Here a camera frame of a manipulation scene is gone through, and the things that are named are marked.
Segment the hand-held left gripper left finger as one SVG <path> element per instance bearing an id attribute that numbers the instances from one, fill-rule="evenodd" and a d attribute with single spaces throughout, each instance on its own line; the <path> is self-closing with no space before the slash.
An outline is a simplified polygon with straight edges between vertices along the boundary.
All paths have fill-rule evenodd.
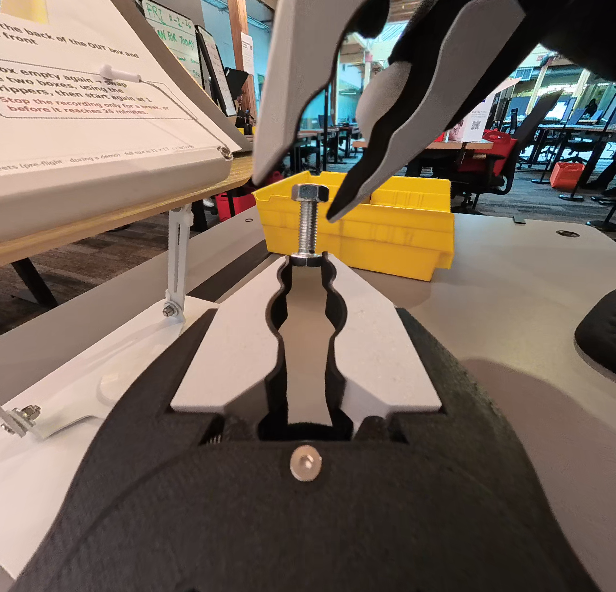
<path id="1" fill-rule="evenodd" d="M 176 413 L 213 413 L 255 426 L 259 437 L 288 427 L 288 318 L 293 266 L 280 257 L 219 304 L 171 401 Z"/>

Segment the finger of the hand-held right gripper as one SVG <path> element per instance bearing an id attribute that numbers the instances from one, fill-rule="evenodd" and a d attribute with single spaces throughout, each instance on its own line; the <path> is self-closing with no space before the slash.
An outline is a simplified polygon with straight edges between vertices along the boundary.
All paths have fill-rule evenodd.
<path id="1" fill-rule="evenodd" d="M 309 103 L 328 86 L 357 12 L 370 0 L 278 0 L 252 182 L 262 185 L 297 138 Z"/>
<path id="2" fill-rule="evenodd" d="M 428 69 L 428 55 L 409 62 L 404 87 L 375 121 L 360 163 L 347 174 L 327 213 L 334 223 L 412 161 L 443 131 L 521 24 L 518 0 L 468 0 L 443 35 Z"/>

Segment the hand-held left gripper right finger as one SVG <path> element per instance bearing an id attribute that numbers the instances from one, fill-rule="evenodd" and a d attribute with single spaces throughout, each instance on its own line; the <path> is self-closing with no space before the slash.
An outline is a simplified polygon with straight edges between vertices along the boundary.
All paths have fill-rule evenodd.
<path id="1" fill-rule="evenodd" d="M 394 303 L 330 253 L 322 256 L 321 284 L 335 330 L 328 342 L 325 399 L 343 438 L 370 417 L 441 411 L 441 398 Z"/>

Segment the yellow plastic bin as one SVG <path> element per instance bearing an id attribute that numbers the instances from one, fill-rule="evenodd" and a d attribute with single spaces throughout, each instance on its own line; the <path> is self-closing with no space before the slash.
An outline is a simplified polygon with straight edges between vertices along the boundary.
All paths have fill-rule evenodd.
<path id="1" fill-rule="evenodd" d="M 319 205 L 318 253 L 327 251 L 349 267 L 422 281 L 430 281 L 435 269 L 451 268 L 455 216 L 450 180 L 391 177 L 332 224 L 327 211 L 345 176 L 304 171 L 257 189 L 253 195 L 267 249 L 286 255 L 297 251 L 299 203 L 292 200 L 291 189 L 311 183 L 329 190 L 328 203 Z"/>

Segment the steel hex bolt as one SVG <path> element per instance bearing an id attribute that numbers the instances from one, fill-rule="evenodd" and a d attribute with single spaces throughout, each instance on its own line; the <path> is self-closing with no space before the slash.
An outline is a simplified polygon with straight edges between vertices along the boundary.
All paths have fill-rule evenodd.
<path id="1" fill-rule="evenodd" d="M 297 184 L 291 199 L 299 203 L 298 250 L 294 254 L 317 253 L 317 215 L 321 203 L 327 203 L 329 190 L 320 184 Z"/>

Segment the white printed sign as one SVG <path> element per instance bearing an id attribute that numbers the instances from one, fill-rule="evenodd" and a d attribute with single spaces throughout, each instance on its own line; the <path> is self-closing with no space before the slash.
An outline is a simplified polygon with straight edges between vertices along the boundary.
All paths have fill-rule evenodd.
<path id="1" fill-rule="evenodd" d="M 495 94 L 490 94 L 449 131 L 450 142 L 471 143 L 482 140 Z"/>

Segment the wooden column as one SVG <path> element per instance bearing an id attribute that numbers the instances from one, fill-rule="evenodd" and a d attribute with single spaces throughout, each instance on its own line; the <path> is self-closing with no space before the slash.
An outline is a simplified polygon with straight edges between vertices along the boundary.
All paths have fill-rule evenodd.
<path id="1" fill-rule="evenodd" d="M 242 35 L 248 35 L 249 32 L 246 0 L 227 0 L 227 6 L 236 68 L 238 70 L 245 70 Z M 254 79 L 250 74 L 243 86 L 242 106 L 245 110 L 250 109 L 254 118 L 257 117 Z"/>

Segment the black flat panel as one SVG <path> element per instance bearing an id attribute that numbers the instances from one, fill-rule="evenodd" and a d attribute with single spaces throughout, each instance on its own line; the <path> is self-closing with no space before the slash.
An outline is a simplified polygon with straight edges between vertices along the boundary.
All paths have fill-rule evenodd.
<path id="1" fill-rule="evenodd" d="M 244 70 L 237 70 L 235 68 L 224 68 L 227 86 L 233 100 L 238 100 L 242 94 L 244 84 L 250 74 Z"/>

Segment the black display stand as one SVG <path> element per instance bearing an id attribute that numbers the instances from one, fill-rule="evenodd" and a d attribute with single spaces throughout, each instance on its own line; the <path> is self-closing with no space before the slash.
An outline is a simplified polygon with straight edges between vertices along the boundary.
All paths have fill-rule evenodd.
<path id="1" fill-rule="evenodd" d="M 228 118 L 236 116 L 235 101 L 230 93 L 219 49 L 213 36 L 204 27 L 196 25 L 196 38 L 209 77 L 210 95 L 214 103 Z"/>

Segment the red office chair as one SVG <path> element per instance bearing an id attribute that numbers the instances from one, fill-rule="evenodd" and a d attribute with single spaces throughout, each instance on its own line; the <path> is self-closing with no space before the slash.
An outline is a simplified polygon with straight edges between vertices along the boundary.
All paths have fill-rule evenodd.
<path id="1" fill-rule="evenodd" d="M 482 194 L 504 196 L 512 188 L 515 166 L 521 143 L 513 135 L 487 131 L 483 138 L 492 143 L 488 150 L 474 150 L 457 165 L 452 181 L 452 195 L 471 195 L 478 200 Z"/>

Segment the whiteboard with green writing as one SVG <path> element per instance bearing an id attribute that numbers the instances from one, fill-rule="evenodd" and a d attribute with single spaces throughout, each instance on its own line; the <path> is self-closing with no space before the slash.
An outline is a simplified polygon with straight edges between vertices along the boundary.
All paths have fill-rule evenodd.
<path id="1" fill-rule="evenodd" d="M 136 0 L 136 4 L 174 57 L 199 87 L 204 88 L 196 26 L 193 21 L 152 0 Z"/>

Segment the orange plastic bin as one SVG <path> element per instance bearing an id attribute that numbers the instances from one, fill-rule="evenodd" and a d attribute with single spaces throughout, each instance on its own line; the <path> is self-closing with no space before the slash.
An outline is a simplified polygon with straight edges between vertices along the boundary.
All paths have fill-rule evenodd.
<path id="1" fill-rule="evenodd" d="M 558 162 L 554 165 L 550 175 L 550 186 L 553 189 L 571 192 L 577 186 L 582 172 L 585 169 L 583 163 Z"/>

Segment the red fabric box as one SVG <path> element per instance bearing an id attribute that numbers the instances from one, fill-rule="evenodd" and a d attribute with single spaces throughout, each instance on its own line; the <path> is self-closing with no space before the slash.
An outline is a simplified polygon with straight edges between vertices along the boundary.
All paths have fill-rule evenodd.
<path id="1" fill-rule="evenodd" d="M 218 210 L 219 221 L 224 222 L 243 211 L 249 210 L 256 205 L 253 194 L 232 195 L 230 198 L 227 193 L 222 193 L 214 197 Z"/>

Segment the wooden stand board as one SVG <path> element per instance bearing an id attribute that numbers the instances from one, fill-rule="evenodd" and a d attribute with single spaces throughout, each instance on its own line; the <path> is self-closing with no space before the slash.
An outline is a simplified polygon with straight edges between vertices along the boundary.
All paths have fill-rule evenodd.
<path id="1" fill-rule="evenodd" d="M 1 242 L 1 266 L 241 187 L 249 181 L 251 174 L 252 153 L 239 153 L 232 162 L 227 178 L 210 187 L 199 187 L 192 191 L 175 193 L 165 198 L 119 208 L 3 241 Z"/>

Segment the white sheet holder panel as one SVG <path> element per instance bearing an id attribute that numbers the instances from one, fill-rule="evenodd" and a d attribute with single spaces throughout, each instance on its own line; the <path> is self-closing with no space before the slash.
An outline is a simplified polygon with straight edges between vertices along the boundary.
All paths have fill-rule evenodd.
<path id="1" fill-rule="evenodd" d="M 1 242 L 227 179 L 232 153 L 206 147 L 1 176 Z"/>

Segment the black textured rubber mat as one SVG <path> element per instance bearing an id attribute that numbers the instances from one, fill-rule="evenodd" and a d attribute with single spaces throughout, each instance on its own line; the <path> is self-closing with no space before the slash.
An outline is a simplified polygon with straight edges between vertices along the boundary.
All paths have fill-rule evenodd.
<path id="1" fill-rule="evenodd" d="M 592 361 L 615 373 L 615 290 L 602 297 L 585 315 L 574 339 Z"/>

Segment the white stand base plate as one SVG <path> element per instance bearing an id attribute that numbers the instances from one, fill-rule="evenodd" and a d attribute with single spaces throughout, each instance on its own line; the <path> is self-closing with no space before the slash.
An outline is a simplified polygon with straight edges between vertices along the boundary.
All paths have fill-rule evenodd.
<path id="1" fill-rule="evenodd" d="M 48 532 L 81 460 L 113 405 L 182 332 L 218 304 L 186 297 L 185 320 L 162 302 L 42 373 L 6 411 L 37 405 L 33 433 L 1 430 L 1 567 L 13 579 Z"/>

